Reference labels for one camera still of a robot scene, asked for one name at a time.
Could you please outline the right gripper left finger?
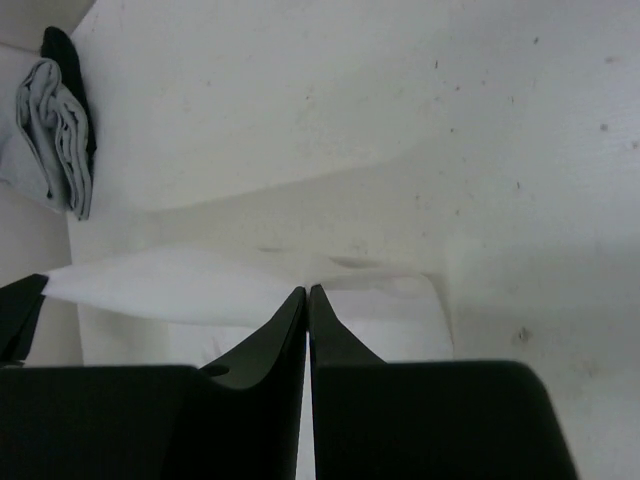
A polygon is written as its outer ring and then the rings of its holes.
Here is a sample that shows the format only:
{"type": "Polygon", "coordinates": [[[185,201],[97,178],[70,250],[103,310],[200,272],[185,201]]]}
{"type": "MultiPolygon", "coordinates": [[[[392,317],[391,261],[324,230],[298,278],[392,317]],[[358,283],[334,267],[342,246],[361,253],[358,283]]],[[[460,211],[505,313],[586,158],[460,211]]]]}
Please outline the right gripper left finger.
{"type": "Polygon", "coordinates": [[[8,369],[5,479],[291,479],[306,294],[225,355],[184,365],[8,369]]]}

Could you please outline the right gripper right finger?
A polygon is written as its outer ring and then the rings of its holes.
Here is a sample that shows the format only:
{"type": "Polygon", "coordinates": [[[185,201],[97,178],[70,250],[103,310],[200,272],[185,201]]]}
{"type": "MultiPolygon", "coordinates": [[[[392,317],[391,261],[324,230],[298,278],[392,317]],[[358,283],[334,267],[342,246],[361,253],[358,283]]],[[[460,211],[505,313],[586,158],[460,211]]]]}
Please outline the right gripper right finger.
{"type": "Polygon", "coordinates": [[[315,469],[320,479],[574,479],[538,376],[515,361],[387,363],[308,303],[315,469]]]}

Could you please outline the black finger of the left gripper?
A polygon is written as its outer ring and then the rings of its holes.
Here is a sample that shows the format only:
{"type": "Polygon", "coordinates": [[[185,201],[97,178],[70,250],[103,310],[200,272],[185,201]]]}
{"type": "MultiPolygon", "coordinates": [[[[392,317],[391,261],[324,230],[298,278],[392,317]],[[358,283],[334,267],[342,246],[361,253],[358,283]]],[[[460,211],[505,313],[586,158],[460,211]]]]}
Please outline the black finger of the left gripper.
{"type": "Polygon", "coordinates": [[[32,274],[1,288],[1,367],[22,367],[29,355],[49,278],[32,274]]]}

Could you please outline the white tank top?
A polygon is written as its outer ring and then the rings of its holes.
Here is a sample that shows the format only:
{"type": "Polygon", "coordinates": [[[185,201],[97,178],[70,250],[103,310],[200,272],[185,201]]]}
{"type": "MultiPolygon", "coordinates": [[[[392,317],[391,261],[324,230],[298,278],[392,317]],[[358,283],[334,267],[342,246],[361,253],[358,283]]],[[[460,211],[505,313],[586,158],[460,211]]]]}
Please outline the white tank top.
{"type": "Polygon", "coordinates": [[[429,277],[374,260],[174,244],[47,273],[50,298],[172,323],[263,325],[297,287],[321,286],[339,320],[387,361],[451,360],[429,277]]]}

